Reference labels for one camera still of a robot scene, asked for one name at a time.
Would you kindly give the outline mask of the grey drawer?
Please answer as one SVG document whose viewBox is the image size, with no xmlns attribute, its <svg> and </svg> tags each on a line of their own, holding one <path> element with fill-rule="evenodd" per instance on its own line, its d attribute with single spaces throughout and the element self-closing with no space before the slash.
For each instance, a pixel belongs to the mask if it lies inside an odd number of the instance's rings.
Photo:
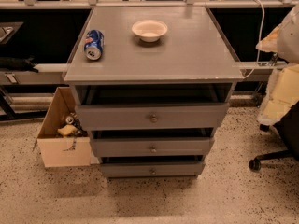
<svg viewBox="0 0 299 224">
<path fill-rule="evenodd" d="M 198 176 L 204 170 L 202 161 L 179 163 L 102 164 L 104 177 Z"/>
<path fill-rule="evenodd" d="M 149 157 L 207 155 L 214 138 L 129 138 L 92 139 L 91 146 L 97 157 Z"/>
<path fill-rule="evenodd" d="M 77 105 L 75 110 L 87 131 L 215 128 L 228 104 Z"/>
</svg>

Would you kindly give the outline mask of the grey drawer cabinet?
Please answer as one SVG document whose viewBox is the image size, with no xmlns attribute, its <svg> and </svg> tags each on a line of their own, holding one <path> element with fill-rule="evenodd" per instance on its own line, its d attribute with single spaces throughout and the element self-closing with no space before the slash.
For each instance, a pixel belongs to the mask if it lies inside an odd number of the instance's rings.
<svg viewBox="0 0 299 224">
<path fill-rule="evenodd" d="M 144 42 L 132 32 L 133 24 L 143 20 L 162 21 L 168 31 L 156 42 Z M 83 49 L 77 49 L 64 78 L 76 106 L 228 104 L 235 84 L 242 79 L 218 27 L 204 7 L 97 7 L 87 27 L 103 33 L 104 53 L 92 62 Z M 217 128 L 83 129 L 92 140 L 214 138 Z M 95 157 L 101 167 L 102 164 L 205 163 L 206 155 Z"/>
</svg>

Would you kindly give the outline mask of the grey top drawer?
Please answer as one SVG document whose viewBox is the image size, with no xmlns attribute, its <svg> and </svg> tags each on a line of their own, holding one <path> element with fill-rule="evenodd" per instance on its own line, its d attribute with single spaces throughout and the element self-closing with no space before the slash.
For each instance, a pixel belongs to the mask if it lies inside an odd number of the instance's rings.
<svg viewBox="0 0 299 224">
<path fill-rule="evenodd" d="M 228 104 L 77 105 L 75 110 L 87 131 L 215 128 Z"/>
</svg>

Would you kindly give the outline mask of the grey bottom drawer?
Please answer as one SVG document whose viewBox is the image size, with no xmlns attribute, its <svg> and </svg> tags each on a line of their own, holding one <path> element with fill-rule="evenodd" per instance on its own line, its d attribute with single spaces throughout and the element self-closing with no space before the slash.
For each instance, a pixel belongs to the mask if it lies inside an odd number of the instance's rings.
<svg viewBox="0 0 299 224">
<path fill-rule="evenodd" d="M 198 176 L 204 170 L 202 161 L 179 163 L 102 164 L 104 177 Z"/>
</svg>

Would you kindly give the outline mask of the white bowl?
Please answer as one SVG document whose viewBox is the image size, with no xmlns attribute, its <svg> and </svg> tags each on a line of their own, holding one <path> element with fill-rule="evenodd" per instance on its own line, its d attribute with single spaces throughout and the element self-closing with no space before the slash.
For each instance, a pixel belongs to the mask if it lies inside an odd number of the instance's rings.
<svg viewBox="0 0 299 224">
<path fill-rule="evenodd" d="M 132 32 L 144 42 L 156 42 L 168 31 L 167 25 L 162 21 L 137 21 L 132 26 Z"/>
</svg>

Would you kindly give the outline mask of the can in box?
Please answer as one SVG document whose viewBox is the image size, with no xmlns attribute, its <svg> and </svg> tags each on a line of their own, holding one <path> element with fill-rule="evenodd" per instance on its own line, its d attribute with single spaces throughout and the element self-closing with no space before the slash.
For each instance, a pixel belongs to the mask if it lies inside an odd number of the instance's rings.
<svg viewBox="0 0 299 224">
<path fill-rule="evenodd" d="M 67 117 L 65 118 L 65 122 L 66 122 L 67 124 L 72 124 L 72 123 L 74 122 L 74 118 L 73 118 L 72 116 L 67 116 Z"/>
</svg>

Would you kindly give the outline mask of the blue soda can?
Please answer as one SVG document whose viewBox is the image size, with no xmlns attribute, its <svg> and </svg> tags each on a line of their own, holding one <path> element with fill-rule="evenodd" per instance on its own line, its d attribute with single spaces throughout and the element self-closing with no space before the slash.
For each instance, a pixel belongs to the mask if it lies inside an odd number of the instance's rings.
<svg viewBox="0 0 299 224">
<path fill-rule="evenodd" d="M 86 34 L 84 52 L 89 60 L 101 58 L 104 50 L 104 35 L 98 30 L 91 30 Z"/>
</svg>

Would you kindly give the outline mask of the yellow object in box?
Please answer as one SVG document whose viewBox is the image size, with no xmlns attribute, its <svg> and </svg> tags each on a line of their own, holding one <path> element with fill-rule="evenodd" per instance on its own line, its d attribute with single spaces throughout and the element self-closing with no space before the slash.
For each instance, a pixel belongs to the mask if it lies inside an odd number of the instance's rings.
<svg viewBox="0 0 299 224">
<path fill-rule="evenodd" d="M 61 136 L 69 136 L 73 134 L 76 130 L 77 128 L 74 125 L 67 124 L 63 128 L 58 129 L 57 132 Z"/>
</svg>

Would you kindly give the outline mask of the cardboard box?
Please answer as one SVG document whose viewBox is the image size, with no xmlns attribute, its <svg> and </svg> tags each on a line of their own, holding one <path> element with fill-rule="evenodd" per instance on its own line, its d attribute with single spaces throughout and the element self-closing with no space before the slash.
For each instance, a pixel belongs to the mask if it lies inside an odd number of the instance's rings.
<svg viewBox="0 0 299 224">
<path fill-rule="evenodd" d="M 45 167 L 91 164 L 88 137 L 63 136 L 58 132 L 66 125 L 66 118 L 74 112 L 75 101 L 71 90 L 68 87 L 57 88 L 36 139 Z"/>
</svg>

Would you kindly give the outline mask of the torn foam chair cushion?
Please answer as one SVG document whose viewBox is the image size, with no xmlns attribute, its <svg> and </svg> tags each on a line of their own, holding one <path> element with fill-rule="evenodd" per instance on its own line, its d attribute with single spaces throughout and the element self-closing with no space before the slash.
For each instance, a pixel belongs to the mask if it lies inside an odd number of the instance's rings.
<svg viewBox="0 0 299 224">
<path fill-rule="evenodd" d="M 256 49 L 274 52 L 288 63 L 281 71 L 272 72 L 258 115 L 262 125 L 274 125 L 299 101 L 299 5 L 256 45 Z"/>
</svg>

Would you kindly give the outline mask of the black office chair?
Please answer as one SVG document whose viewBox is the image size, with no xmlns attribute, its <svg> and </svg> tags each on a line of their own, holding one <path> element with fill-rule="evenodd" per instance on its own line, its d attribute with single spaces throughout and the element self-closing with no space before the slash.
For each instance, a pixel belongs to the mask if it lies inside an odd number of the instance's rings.
<svg viewBox="0 0 299 224">
<path fill-rule="evenodd" d="M 261 161 L 294 157 L 299 161 L 299 102 L 292 106 L 288 113 L 274 127 L 278 131 L 286 150 L 258 155 L 249 161 L 251 171 L 261 169 Z"/>
</svg>

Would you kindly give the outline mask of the black cloth on rail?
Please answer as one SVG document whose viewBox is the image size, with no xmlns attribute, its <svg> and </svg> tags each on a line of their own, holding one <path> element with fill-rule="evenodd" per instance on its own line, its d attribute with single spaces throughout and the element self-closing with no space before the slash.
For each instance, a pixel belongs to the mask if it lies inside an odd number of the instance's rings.
<svg viewBox="0 0 299 224">
<path fill-rule="evenodd" d="M 11 71 L 31 71 L 38 73 L 35 65 L 29 59 L 0 57 L 0 69 Z"/>
</svg>

